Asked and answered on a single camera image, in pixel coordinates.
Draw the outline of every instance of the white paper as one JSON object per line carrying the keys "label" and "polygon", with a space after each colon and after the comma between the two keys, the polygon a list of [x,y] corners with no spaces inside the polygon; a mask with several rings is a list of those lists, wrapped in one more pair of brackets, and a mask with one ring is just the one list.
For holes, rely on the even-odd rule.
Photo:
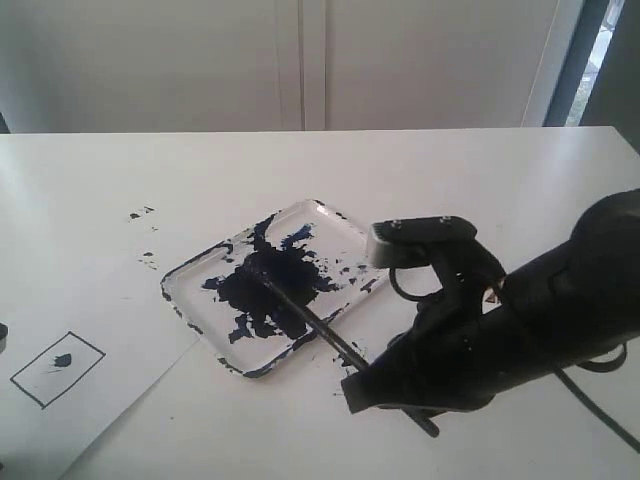
{"label": "white paper", "polygon": [[197,341],[161,297],[159,279],[123,268],[2,318],[2,480],[59,478]]}

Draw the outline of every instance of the table surface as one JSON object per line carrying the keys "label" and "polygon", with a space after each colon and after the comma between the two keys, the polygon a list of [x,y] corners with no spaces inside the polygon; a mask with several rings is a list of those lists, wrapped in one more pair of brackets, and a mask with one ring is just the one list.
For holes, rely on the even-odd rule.
{"label": "table surface", "polygon": [[[44,302],[114,265],[146,269],[148,281],[159,283],[185,259],[305,198],[365,226],[465,217],[510,270],[566,240],[590,204],[639,184],[640,158],[611,128],[5,135],[0,303],[7,312]],[[155,211],[130,221],[143,206]],[[147,250],[158,270],[137,261]],[[414,308],[386,285],[336,328],[371,359],[409,325]],[[65,478],[640,473],[636,455],[551,377],[480,411],[439,417],[434,440],[398,412],[350,415],[339,389],[344,371],[320,341],[258,381],[230,375],[205,347],[191,348]],[[618,372],[569,372],[638,436],[633,347]]]}

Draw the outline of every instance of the black square outline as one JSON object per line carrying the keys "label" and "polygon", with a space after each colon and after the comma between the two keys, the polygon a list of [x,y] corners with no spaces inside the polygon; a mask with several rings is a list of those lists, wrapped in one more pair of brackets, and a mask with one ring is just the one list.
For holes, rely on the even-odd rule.
{"label": "black square outline", "polygon": [[[53,347],[55,347],[57,344],[59,344],[62,340],[64,340],[65,338],[67,338],[69,335],[71,335],[72,337],[77,338],[78,340],[80,340],[82,343],[84,343],[85,345],[87,345],[88,347],[92,348],[93,350],[95,350],[96,352],[98,352],[100,354],[100,358],[98,358],[98,360],[96,360],[93,365],[91,365],[89,368],[87,368],[82,375],[80,375],[75,382],[73,382],[71,385],[69,385],[67,387],[66,390],[62,391],[60,394],[58,394],[57,397],[53,398],[49,403],[42,403],[40,400],[38,400],[38,398],[33,395],[31,392],[27,391],[24,387],[22,387],[22,385],[20,385],[15,378],[20,375],[20,373],[22,373],[24,370],[26,370],[33,362],[35,362],[36,360],[38,360],[42,355],[44,355],[45,353],[47,353],[49,350],[51,350]],[[55,402],[57,399],[59,399],[62,395],[64,395],[65,393],[67,393],[69,390],[71,390],[73,388],[73,386],[78,383],[82,377],[84,377],[87,373],[89,373],[89,371],[95,367],[100,360],[102,360],[104,357],[106,357],[107,354],[104,353],[102,350],[100,350],[97,347],[94,347],[93,345],[91,345],[89,342],[87,342],[85,339],[80,338],[78,335],[76,335],[75,333],[73,333],[72,331],[67,332],[60,340],[54,342],[53,344],[51,344],[50,346],[48,346],[42,353],[40,353],[36,358],[34,358],[33,360],[31,360],[29,363],[27,363],[24,367],[22,367],[20,370],[18,370],[16,373],[13,374],[13,376],[9,379],[11,381],[11,383],[13,383],[16,387],[18,387],[22,393],[24,393],[25,395],[27,395],[29,398],[31,398],[31,400],[33,400],[34,402],[36,402],[38,405],[40,405],[42,407],[42,410],[44,410],[45,408],[47,408],[49,405],[51,405],[53,402]]]}

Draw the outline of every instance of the white cabinet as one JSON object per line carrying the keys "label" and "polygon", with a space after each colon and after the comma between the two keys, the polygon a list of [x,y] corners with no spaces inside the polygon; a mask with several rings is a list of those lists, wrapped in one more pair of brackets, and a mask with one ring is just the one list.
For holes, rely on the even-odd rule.
{"label": "white cabinet", "polygon": [[0,111],[14,132],[535,125],[581,3],[2,2]]}

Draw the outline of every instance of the clear plastic tray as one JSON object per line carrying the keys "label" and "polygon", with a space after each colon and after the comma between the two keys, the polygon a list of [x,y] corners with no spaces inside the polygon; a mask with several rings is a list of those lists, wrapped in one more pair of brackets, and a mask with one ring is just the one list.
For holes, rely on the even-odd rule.
{"label": "clear plastic tray", "polygon": [[312,340],[242,267],[252,255],[268,274],[329,322],[361,301],[382,273],[364,263],[366,235],[318,200],[275,213],[167,273],[162,293],[230,371],[257,378]]}

